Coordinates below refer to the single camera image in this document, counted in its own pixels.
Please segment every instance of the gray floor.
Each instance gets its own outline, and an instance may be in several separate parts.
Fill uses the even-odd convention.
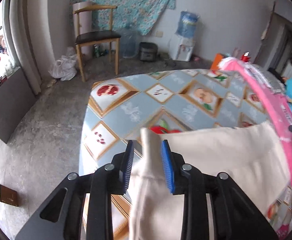
[[[144,63],[121,59],[119,76],[155,71],[209,68],[210,62]],[[8,144],[0,141],[0,184],[19,194],[20,207],[0,203],[0,227],[14,239],[18,231],[70,172],[78,171],[81,129],[92,84],[115,77],[108,57],[89,61],[88,81],[79,75],[45,89]]]

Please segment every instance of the patterned tablecloth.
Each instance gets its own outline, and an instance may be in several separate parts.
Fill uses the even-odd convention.
[[[110,163],[115,154],[126,149],[129,139],[137,141],[134,162],[138,161],[142,157],[141,127],[170,133],[248,127],[266,119],[258,97],[237,72],[188,69],[97,82],[83,125],[79,174]],[[291,207],[285,206],[287,212]]]

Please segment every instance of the wall socket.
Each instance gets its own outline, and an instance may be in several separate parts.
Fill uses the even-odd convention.
[[[162,38],[163,35],[164,35],[164,32],[162,32],[162,31],[156,31],[155,33],[152,32],[151,34],[152,34],[153,36],[155,36],[155,37]]]

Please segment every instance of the black chair seat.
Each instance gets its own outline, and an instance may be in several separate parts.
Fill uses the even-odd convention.
[[[96,31],[96,32],[90,32],[90,33],[83,33],[81,35],[78,35],[76,38],[76,44],[82,44],[86,42],[91,41],[102,41],[107,39],[116,39],[120,38],[121,35],[114,32],[114,31]]]

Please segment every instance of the chair leg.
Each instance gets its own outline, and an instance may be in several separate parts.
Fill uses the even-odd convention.
[[[86,80],[85,80],[85,76],[84,76],[83,57],[82,57],[82,51],[81,51],[79,45],[76,45],[76,52],[77,52],[79,70],[80,70],[80,74],[82,76],[82,81],[85,82]]]
[[[109,62],[111,62],[111,42],[109,43]]]
[[[115,74],[118,75],[119,65],[119,39],[116,39],[116,52],[115,52]]]

